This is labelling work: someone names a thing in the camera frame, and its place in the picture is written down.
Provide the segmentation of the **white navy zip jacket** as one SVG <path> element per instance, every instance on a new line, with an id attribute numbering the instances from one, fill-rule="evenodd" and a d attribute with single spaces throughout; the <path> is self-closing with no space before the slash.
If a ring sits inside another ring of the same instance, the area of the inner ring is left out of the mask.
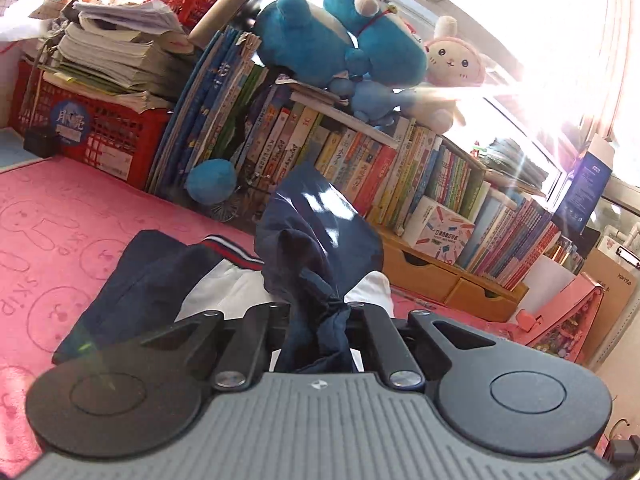
<path id="1" fill-rule="evenodd" d="M 58 344 L 58 364 L 208 310 L 229 320 L 283 301 L 290 324 L 276 366 L 285 373 L 361 370 L 346 327 L 353 301 L 393 312 L 383 244 L 356 209 L 304 162 L 277 186 L 245 250 L 220 234 L 186 245 L 139 232 Z"/>

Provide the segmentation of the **wooden drawer shelf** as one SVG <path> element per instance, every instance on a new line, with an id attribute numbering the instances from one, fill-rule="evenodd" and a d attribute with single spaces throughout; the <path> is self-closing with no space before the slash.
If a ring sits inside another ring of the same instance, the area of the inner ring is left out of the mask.
<path id="1" fill-rule="evenodd" d="M 463 311 L 490 322 L 506 322 L 528 292 L 513 290 L 418 252 L 389 229 L 375 229 L 384 248 L 383 273 L 390 284 L 422 299 Z"/>

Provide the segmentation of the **miniature black bicycle model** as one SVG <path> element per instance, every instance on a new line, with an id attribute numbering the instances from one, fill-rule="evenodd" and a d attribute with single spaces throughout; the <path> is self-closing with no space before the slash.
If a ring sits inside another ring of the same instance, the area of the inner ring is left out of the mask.
<path id="1" fill-rule="evenodd" d="M 215 221 L 229 223 L 244 218 L 250 211 L 255 211 L 269 196 L 269 192 L 262 190 L 256 181 L 242 181 L 226 200 L 209 206 L 206 212 L 209 218 Z"/>

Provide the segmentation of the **white colourful card box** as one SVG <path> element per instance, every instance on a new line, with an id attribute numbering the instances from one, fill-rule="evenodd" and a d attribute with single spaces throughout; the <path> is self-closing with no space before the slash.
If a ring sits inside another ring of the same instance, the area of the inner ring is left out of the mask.
<path id="1" fill-rule="evenodd" d="M 454 264 L 474 229 L 474 224 L 460 214 L 422 196 L 401 238 L 424 255 Z"/>

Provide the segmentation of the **right shelf row of books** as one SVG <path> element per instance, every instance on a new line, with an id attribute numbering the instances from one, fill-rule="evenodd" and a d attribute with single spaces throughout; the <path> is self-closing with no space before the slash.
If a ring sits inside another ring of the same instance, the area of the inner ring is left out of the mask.
<path id="1" fill-rule="evenodd" d="M 444 136 L 412 124 L 367 211 L 367 219 L 401 238 L 422 196 L 460 214 L 475 226 L 454 264 L 461 264 L 464 257 L 480 246 L 484 235 L 480 227 L 489 207 L 497 208 L 492 221 L 516 209 L 514 201 L 487 180 L 486 170 L 477 159 Z"/>

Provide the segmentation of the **pink triangular toy house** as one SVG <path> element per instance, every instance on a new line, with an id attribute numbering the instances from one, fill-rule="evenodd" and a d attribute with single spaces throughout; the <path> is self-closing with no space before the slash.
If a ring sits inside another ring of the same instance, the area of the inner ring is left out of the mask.
<path id="1" fill-rule="evenodd" d="M 536 314 L 518 311 L 512 340 L 576 362 L 604 297 L 603 287 L 581 273 Z"/>

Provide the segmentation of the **white paper cup holder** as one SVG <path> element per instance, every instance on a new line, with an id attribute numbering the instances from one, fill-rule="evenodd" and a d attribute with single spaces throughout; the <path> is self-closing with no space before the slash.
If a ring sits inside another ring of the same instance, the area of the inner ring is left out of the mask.
<path id="1" fill-rule="evenodd" d="M 517 311 L 535 314 L 575 278 L 575 274 L 546 256 L 540 256 L 529 269 L 523 284 L 528 287 Z"/>

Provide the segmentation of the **middle row of books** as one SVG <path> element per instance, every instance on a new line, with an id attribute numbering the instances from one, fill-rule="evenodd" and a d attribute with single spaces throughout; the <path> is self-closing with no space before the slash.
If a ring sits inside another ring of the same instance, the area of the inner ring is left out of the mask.
<path id="1" fill-rule="evenodd" d="M 254 93 L 236 118 L 243 128 L 233 154 L 236 185 L 256 181 L 271 196 L 295 167 L 309 164 L 365 217 L 404 134 L 416 124 L 394 110 L 388 124 L 367 125 L 285 84 Z M 247 216 L 259 217 L 267 198 Z"/>

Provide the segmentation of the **pink desk mat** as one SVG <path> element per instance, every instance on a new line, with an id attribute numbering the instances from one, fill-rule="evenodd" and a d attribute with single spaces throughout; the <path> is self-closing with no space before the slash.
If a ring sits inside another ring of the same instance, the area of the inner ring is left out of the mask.
<path id="1" fill-rule="evenodd" d="M 1 176 L 1 470 L 40 455 L 26 391 L 139 232 L 192 245 L 209 234 L 253 250 L 250 235 L 143 193 L 68 158 Z"/>

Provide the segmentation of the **stack of green-blue papers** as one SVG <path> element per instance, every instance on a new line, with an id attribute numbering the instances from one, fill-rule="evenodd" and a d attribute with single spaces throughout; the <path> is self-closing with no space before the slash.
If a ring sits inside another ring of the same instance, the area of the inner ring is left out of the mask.
<path id="1" fill-rule="evenodd" d="M 495 139 L 480 150 L 480 161 L 489 169 L 517 178 L 528 185 L 542 189 L 548 172 L 525 155 L 512 139 Z"/>

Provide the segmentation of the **red plastic crate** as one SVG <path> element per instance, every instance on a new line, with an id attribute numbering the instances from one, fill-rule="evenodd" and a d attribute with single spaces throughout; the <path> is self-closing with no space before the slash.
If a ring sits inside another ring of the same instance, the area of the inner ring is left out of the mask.
<path id="1" fill-rule="evenodd" d="M 47 127 L 58 135 L 62 155 L 134 188 L 145 188 L 168 111 L 157 108 L 139 114 L 91 99 L 55 84 L 42 70 L 29 82 L 31 69 L 25 61 L 17 65 L 9 126 L 21 134 L 30 127 Z"/>

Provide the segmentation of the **blue poster sign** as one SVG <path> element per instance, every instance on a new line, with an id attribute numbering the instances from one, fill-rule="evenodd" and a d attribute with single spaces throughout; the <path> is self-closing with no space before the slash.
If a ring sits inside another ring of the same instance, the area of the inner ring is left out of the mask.
<path id="1" fill-rule="evenodd" d="M 614 153 L 602 136 L 594 136 L 568 173 L 553 217 L 564 236 L 572 238 L 585 229 L 610 180 Z"/>

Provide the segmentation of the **cardboard box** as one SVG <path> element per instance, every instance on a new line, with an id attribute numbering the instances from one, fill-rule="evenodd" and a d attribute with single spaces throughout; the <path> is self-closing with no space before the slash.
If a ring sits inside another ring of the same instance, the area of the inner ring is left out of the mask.
<path id="1" fill-rule="evenodd" d="M 597 248 L 590 252 L 582 266 L 582 272 L 598 282 L 603 289 L 600 308 L 579 355 L 579 363 L 590 367 L 590 362 L 636 290 L 637 279 L 624 266 Z"/>

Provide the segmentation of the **row of blue thin books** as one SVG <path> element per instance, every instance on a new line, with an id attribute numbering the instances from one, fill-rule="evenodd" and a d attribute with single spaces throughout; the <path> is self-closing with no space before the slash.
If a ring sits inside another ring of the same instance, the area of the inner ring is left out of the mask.
<path id="1" fill-rule="evenodd" d="M 206 143 L 227 121 L 250 76 L 262 38 L 228 26 L 216 32 L 183 87 L 160 138 L 146 189 L 163 195 L 181 184 Z"/>

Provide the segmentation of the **large blue plush toy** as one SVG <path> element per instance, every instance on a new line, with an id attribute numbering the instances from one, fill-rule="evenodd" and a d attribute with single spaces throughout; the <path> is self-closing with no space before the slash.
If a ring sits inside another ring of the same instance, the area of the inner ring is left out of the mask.
<path id="1" fill-rule="evenodd" d="M 420 84 L 426 50 L 388 0 L 276 0 L 258 14 L 262 64 L 355 106 L 367 84 L 384 90 Z"/>

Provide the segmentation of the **small black box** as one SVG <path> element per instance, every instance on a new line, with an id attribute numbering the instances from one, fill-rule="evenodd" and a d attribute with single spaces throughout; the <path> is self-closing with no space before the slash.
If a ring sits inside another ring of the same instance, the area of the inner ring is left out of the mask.
<path id="1" fill-rule="evenodd" d="M 25 131 L 23 148 L 40 158 L 50 158 L 58 152 L 58 135 L 47 126 L 30 127 Z"/>

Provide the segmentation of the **pink white bunny plush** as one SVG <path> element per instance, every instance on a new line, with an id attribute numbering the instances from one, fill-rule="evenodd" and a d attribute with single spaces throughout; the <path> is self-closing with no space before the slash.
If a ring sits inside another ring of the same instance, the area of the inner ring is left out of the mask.
<path id="1" fill-rule="evenodd" d="M 455 120 L 464 125 L 457 100 L 464 95 L 463 89 L 484 84 L 486 70 L 495 62 L 458 36 L 458 22 L 449 15 L 437 20 L 425 50 L 424 83 L 399 92 L 399 108 L 404 116 L 436 134 L 444 134 Z"/>

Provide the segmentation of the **stack of paper booklets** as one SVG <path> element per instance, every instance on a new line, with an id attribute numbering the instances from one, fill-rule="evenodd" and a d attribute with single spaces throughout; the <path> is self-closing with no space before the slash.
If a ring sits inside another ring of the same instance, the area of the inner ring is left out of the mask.
<path id="1" fill-rule="evenodd" d="M 134 94 L 152 107 L 178 100 L 198 52 L 168 4 L 67 3 L 41 52 L 39 67 L 107 96 Z"/>

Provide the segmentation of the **light blue notebook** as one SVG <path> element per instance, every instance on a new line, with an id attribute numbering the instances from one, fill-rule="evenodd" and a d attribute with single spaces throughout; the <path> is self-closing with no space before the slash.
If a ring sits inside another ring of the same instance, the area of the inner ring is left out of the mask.
<path id="1" fill-rule="evenodd" d="M 0 172 L 41 162 L 42 158 L 24 149 L 24 139 L 12 128 L 0 130 Z"/>

